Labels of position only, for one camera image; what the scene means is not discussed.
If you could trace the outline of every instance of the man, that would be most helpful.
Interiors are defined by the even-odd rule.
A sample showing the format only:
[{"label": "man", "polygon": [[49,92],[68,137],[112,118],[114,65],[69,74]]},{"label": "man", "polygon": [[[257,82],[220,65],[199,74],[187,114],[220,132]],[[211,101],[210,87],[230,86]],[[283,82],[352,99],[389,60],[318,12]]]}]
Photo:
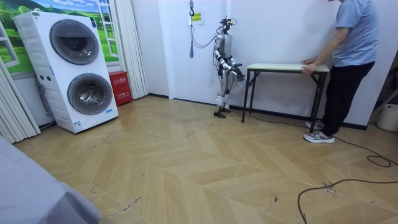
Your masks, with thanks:
[{"label": "man", "polygon": [[315,131],[304,138],[313,143],[333,143],[348,115],[356,90],[376,60],[379,40],[377,11],[373,0],[339,0],[336,32],[317,58],[304,60],[303,74],[310,75],[333,54],[334,66],[326,90],[325,115]]}]

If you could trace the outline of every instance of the wooden floor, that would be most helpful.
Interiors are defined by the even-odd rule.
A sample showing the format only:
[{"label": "wooden floor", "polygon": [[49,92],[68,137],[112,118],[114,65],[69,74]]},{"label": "wooden floor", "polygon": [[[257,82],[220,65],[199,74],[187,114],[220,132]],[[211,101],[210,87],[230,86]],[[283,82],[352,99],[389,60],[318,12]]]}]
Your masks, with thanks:
[{"label": "wooden floor", "polygon": [[[81,192],[102,223],[303,223],[298,194],[340,179],[398,180],[398,167],[336,141],[310,144],[305,128],[265,123],[241,112],[147,96],[119,118],[80,134],[59,127],[15,144],[57,179]],[[263,119],[301,121],[255,114]],[[371,125],[338,137],[398,161],[398,135]],[[309,224],[398,223],[398,184],[345,182],[302,197]]]}]

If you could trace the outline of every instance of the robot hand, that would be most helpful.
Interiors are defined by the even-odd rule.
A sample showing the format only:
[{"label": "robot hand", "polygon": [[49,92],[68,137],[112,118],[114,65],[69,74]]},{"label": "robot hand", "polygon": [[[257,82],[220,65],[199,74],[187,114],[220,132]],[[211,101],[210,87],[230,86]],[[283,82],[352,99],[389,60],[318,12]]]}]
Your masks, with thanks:
[{"label": "robot hand", "polygon": [[238,79],[238,82],[243,82],[245,75],[243,75],[242,71],[239,69],[239,66],[242,66],[241,63],[233,65],[231,71],[233,75],[236,75],[236,78]]}]

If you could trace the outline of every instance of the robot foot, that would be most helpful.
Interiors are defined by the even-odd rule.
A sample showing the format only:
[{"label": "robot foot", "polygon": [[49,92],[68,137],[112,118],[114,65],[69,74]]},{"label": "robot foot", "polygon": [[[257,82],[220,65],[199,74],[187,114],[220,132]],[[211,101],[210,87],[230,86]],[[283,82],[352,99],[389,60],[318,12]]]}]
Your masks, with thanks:
[{"label": "robot foot", "polygon": [[223,114],[220,113],[220,112],[218,112],[218,113],[217,113],[217,112],[214,112],[213,115],[216,116],[216,117],[218,117],[218,118],[226,118],[226,116],[223,115]]},{"label": "robot foot", "polygon": [[223,109],[221,109],[221,112],[230,113],[231,111],[229,109],[223,108]]}]

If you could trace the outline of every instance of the green grass mural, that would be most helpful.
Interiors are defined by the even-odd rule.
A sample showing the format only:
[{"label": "green grass mural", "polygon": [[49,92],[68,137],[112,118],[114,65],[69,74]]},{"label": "green grass mural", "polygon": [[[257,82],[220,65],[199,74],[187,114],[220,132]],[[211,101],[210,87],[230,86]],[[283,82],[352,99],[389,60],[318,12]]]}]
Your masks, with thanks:
[{"label": "green grass mural", "polygon": [[[111,56],[109,51],[108,43],[106,40],[106,34],[104,27],[101,23],[101,14],[98,11],[98,6],[93,4],[93,1],[87,1],[85,5],[79,5],[72,7],[70,4],[58,5],[52,3],[53,0],[41,1],[41,0],[0,0],[0,20],[6,30],[12,46],[18,56],[20,64],[8,68],[10,73],[14,72],[32,72],[34,71],[32,64],[30,63],[29,57],[25,50],[24,44],[21,41],[21,37],[18,34],[14,21],[12,17],[21,14],[21,12],[32,11],[34,9],[40,9],[44,12],[53,12],[60,14],[69,14],[75,16],[87,16],[91,17],[96,21],[98,28],[98,35],[101,41],[101,46],[104,52],[104,57],[106,62],[117,62],[119,59],[117,57]],[[108,13],[105,14],[105,20],[108,20]],[[108,30],[108,35],[110,38],[114,38],[114,34],[111,26],[106,26]],[[116,44],[112,43],[112,52],[117,53]],[[0,57],[4,62],[10,61],[11,57],[5,46],[0,45]]]}]

